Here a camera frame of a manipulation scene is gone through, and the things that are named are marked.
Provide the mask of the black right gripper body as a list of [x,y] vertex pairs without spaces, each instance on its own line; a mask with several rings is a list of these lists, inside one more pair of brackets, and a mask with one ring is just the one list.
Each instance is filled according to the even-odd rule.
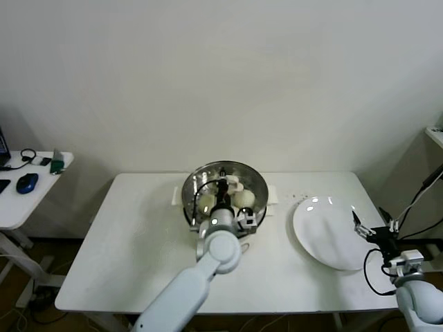
[[367,236],[367,242],[378,246],[383,258],[395,258],[400,255],[397,245],[399,233],[391,231],[389,227],[371,228],[371,233]]

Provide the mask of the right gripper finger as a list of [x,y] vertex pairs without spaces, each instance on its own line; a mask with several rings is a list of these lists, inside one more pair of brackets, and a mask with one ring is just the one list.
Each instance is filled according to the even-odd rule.
[[389,231],[398,232],[398,220],[390,215],[389,212],[385,211],[382,207],[379,208],[379,212],[388,226]]
[[354,221],[354,231],[363,239],[365,239],[366,241],[374,236],[374,231],[365,227],[362,223],[360,218],[357,216],[356,212],[353,211],[352,212],[352,217],[353,217],[353,221]]

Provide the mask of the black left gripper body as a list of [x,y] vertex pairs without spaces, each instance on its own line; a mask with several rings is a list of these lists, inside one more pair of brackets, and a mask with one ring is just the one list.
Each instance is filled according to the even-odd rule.
[[226,179],[221,179],[217,182],[216,206],[230,207],[230,195],[228,193],[228,182]]

